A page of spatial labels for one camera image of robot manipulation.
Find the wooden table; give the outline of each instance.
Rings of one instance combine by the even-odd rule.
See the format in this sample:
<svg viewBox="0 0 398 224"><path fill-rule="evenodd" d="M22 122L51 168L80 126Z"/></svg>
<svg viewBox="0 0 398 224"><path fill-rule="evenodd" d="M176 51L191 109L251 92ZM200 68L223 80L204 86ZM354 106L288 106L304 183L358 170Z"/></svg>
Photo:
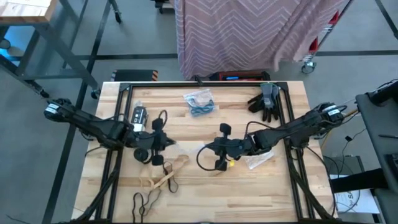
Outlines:
<svg viewBox="0 0 398 224"><path fill-rule="evenodd" d="M302 82L288 82L295 117L307 112L310 107ZM119 83L104 83L96 115L108 118L114 115ZM183 98L184 94L202 88L135 88L133 104L141 101L149 113L147 127L161 110L167 110L169 119L164 128L167 135L178 142L162 154L166 161L172 161L180 153L190 156L190 162L176 176L179 190L171 194L162 186L162 195L154 204L145 222L293 222L296 212L283 141L272 148L275 156L249 170L244 159L229 167L226 172L206 172L196 163L197 151L203 144L220 136L220 123L232 126L229 138L242 138L246 123L261 121L261 113L252 114L246 102L261 92L258 87L209 87L215 99L217 110L203 117L192 118ZM271 122L278 126L279 121ZM250 131L262 129L255 124ZM89 149L98 146L91 142ZM317 141L311 140L310 147L321 156ZM106 150L93 151L87 155L81 174L73 217L98 193L103 173ZM211 150L203 151L200 160L203 166L214 166L215 156ZM308 181L313 194L331 212L333 197L325 168L315 155L305 151L304 161ZM133 157L133 149L125 148L119 179L118 194L114 210L114 222L132 221L132 198L142 191L139 176L144 165ZM163 177L160 167L152 167L152 177ZM307 217L303 194L300 191L302 208ZM107 211L108 201L104 202Z"/></svg>
<svg viewBox="0 0 398 224"><path fill-rule="evenodd" d="M58 0L0 0L0 23L50 22Z"/></svg>

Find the pink striped curtain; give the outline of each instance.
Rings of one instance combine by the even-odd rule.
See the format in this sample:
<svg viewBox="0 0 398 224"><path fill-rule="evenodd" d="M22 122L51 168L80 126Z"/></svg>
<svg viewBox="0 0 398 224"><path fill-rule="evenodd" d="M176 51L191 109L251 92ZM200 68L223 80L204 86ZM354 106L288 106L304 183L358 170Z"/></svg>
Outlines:
<svg viewBox="0 0 398 224"><path fill-rule="evenodd" d="M211 73L298 61L344 0L174 0L180 70Z"/></svg>

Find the gray floor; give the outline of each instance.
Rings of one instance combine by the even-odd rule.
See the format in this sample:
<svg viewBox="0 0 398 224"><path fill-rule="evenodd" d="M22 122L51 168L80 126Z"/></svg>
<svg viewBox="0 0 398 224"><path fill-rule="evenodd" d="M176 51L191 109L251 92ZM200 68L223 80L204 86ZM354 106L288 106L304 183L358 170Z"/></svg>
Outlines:
<svg viewBox="0 0 398 224"><path fill-rule="evenodd" d="M82 0L71 1L76 11ZM79 55L91 53L96 31L106 0L90 0L73 51ZM100 54L156 54L175 53L175 19L173 14L160 15L149 0L118 0L124 23L119 25L113 14L108 19ZM398 24L398 3L383 0L391 17ZM70 40L73 24L57 8L53 24ZM24 49L32 29L13 27L7 38ZM374 1L355 1L321 50L397 50L396 40ZM303 80L311 106L324 101L336 104L352 100L355 95L375 89L397 77L398 56L377 57L317 57L317 69L310 75L300 72L301 64L283 63L273 80ZM31 74L53 74L62 65L60 57L44 41L40 41L35 58L29 65ZM97 61L93 76L102 83L114 69L148 68L160 72L160 80L182 80L176 59L167 60L103 60ZM52 97L75 101L79 80L40 82ZM29 223L40 223L49 197L60 153L68 129L67 124L48 121L43 116L46 102L25 86L0 72L0 223L16 223L6 215ZM88 94L83 109L94 113L96 101ZM361 118L333 131L323 148L328 156L340 156L346 135L353 136L364 128ZM78 188L83 155L87 142L76 135L67 172L53 222L70 218ZM366 132L347 147L346 154L361 156L365 169L379 167ZM369 221L363 215L342 215L345 220Z"/></svg>

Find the black cable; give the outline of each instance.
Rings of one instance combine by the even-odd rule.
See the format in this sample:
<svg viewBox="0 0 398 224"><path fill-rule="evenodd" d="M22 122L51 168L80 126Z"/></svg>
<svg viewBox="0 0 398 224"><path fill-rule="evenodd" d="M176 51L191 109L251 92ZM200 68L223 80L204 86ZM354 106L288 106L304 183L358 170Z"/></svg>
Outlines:
<svg viewBox="0 0 398 224"><path fill-rule="evenodd" d="M346 150L346 148L347 148L347 146L348 146L348 143L350 143L352 140L354 140L355 137L356 137L357 135L361 134L361 133L364 132L365 130L366 130L366 128L364 128L362 131L356 133L356 134L354 135L354 137L353 137L350 141L347 141L346 145L344 146L344 148L343 148L343 150L342 150L342 152L341 152L341 156L342 156L342 158L343 158L343 164L341 165L340 170L338 171L337 175L340 175L341 171L343 170L344 161L345 161L344 151Z"/></svg>
<svg viewBox="0 0 398 224"><path fill-rule="evenodd" d="M85 157L87 156L87 154L91 153L92 151L95 151L95 150L101 149L101 148L102 148L102 146L98 146L98 147L95 147L94 149L90 149L89 151L86 152Z"/></svg>
<svg viewBox="0 0 398 224"><path fill-rule="evenodd" d="M337 170L338 170L338 165L337 165L337 163L336 163L336 161L335 161L334 159L332 159L332 158L330 158L330 157L328 157L328 156L323 156L323 157L325 157L325 158L331 160L331 161L335 164L335 166L336 166L336 168L337 168ZM351 172L351 175L354 174L354 171L353 171L349 166L347 166L346 164L344 164L343 161L341 161L341 160L337 160L337 161L338 161L338 162L341 162L343 166L347 167L348 170ZM361 197L361 190L358 190L358 198L356 199L355 203L354 203L352 206L350 206L350 207L349 207L348 205L343 204L343 203L337 202L337 203L339 203L340 205L344 205L344 206L348 207L348 209L345 210L345 211L342 212L342 213L347 213L347 212L349 212L350 210L353 210L353 208L355 207L355 205L358 204L359 198L360 198L360 197Z"/></svg>
<svg viewBox="0 0 398 224"><path fill-rule="evenodd" d="M169 171L165 167L166 163L170 164L170 171L173 172L173 164L171 162L164 162L163 163L163 173L164 173L164 175L168 175L169 174ZM175 184L175 190L172 190L172 180L173 180L173 182ZM169 186L169 191L170 192L176 193L178 191L178 183L175 181L174 175L171 178L167 179L167 185Z"/></svg>
<svg viewBox="0 0 398 224"><path fill-rule="evenodd" d="M199 155L200 155L200 153L203 151L203 150L205 150L208 146L210 146L211 145L211 143L210 144L206 144L205 146L203 146L200 150L199 150L199 152L198 152L198 154L197 154L197 164L198 164L198 166L201 168L201 169L203 169L203 170L205 170L205 171L216 171L216 170L218 170L219 168L221 168L223 165L224 165L224 163L226 162L226 161L223 161L222 163L220 163L219 164L219 166L218 167L216 167L216 168L214 168L214 169L207 169L207 168L204 168L200 163L199 163Z"/></svg>
<svg viewBox="0 0 398 224"><path fill-rule="evenodd" d="M300 153L300 155L303 157L304 156L304 150L302 149L302 148L296 148L296 149L294 149L295 151L296 151L296 153Z"/></svg>
<svg viewBox="0 0 398 224"><path fill-rule="evenodd" d="M258 124L258 125L264 126L264 127L266 127L266 128L269 128L269 129L275 130L275 131L286 131L286 130L288 130L288 128L274 128L274 127L271 127L271 126L269 126L269 125L263 124L263 123L258 122L258 121L249 121L249 122L246 124L246 130L245 130L245 132L244 132L244 137L243 137L243 138L246 138L246 136L248 135L248 130L249 130L249 125L250 125L250 124Z"/></svg>
<svg viewBox="0 0 398 224"><path fill-rule="evenodd" d="M337 162L336 162L334 159L332 159L332 158L330 158L330 157L328 157L328 156L323 156L323 157L325 157L325 158L331 160L332 163L334 163L334 165L336 166L336 172L338 172L338 165L337 165Z"/></svg>
<svg viewBox="0 0 398 224"><path fill-rule="evenodd" d="M22 220L19 220L19 219L16 219L16 218L12 218L11 216L9 216L9 215L6 215L9 219L11 219L12 221L15 221L15 222L20 222L20 223L24 223L24 224L30 224L29 222L25 222L25 221L22 221Z"/></svg>
<svg viewBox="0 0 398 224"><path fill-rule="evenodd" d="M148 209L146 209L145 206L149 203L149 201L150 201L150 195L152 194L152 192L153 192L155 189L154 189L154 190L151 190L151 191L149 192L148 198L147 198L147 202L146 202L146 203L144 203L144 196L142 196L141 193L138 192L138 193L135 193L135 194L134 194L134 196L132 197L132 202L133 202L133 204L132 204L132 210L131 210L131 213L132 213L132 222L133 222L133 223L136 223L136 214L134 213L134 212L135 212L135 209L136 209L136 196L138 195L138 196L141 197L141 207L139 207L138 212L139 212L139 214L140 214L141 223L143 223L143 222L144 222L144 217L148 215L149 211L150 211L151 208L152 208L152 205L159 199L160 193L162 193L162 190L161 190L160 188L157 188L157 189L159 190L159 193L157 194L155 200L154 200L151 204L149 204L149 208L148 208Z"/></svg>
<svg viewBox="0 0 398 224"><path fill-rule="evenodd" d="M160 118L160 117L162 116L162 114L164 114L164 122L163 122L163 128L164 128L164 126L165 126L166 123L167 123L167 111L166 111L166 110L162 110L162 111L159 113L159 117L158 117L158 118Z"/></svg>
<svg viewBox="0 0 398 224"><path fill-rule="evenodd" d="M83 137L83 139L86 139L87 141L94 141L94 139L89 138L88 136L85 136L85 134L83 134L81 130L80 130L80 134Z"/></svg>
<svg viewBox="0 0 398 224"><path fill-rule="evenodd" d="M324 139L326 136L328 136L328 134L329 134L329 132L330 132L331 130L329 130L328 132L326 132L324 135L322 135L321 137L315 137L314 139L315 140L321 140L321 139Z"/></svg>
<svg viewBox="0 0 398 224"><path fill-rule="evenodd" d="M350 117L347 121L343 122L341 125L348 123L349 121L351 121L357 114L359 114L359 111L356 112L355 114L352 115L352 117Z"/></svg>
<svg viewBox="0 0 398 224"><path fill-rule="evenodd" d="M328 175L328 180L329 180L329 185L330 185L330 190L331 190L331 194L333 195L333 212L332 212L332 216L335 215L336 212L336 197L335 197L335 193L333 190L333 185L331 184L331 180L330 180L330 173L329 170L325 164L325 161L323 161L323 159L314 151L312 150L310 147L307 146L307 149L310 150L312 153L314 153L314 155L316 155L318 157L318 159L322 162L323 166L325 167L326 170L326 174Z"/></svg>

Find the work glove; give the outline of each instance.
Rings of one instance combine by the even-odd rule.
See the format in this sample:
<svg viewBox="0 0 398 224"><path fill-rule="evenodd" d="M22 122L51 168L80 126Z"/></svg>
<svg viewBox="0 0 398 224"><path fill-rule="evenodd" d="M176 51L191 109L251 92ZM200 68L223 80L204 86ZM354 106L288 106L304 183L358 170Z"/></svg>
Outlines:
<svg viewBox="0 0 398 224"><path fill-rule="evenodd" d="M248 101L249 111L257 113L262 110L262 121L271 122L272 116L275 120L279 118L279 110L276 98L279 94L279 87L275 84L265 83L261 85L262 93Z"/></svg>

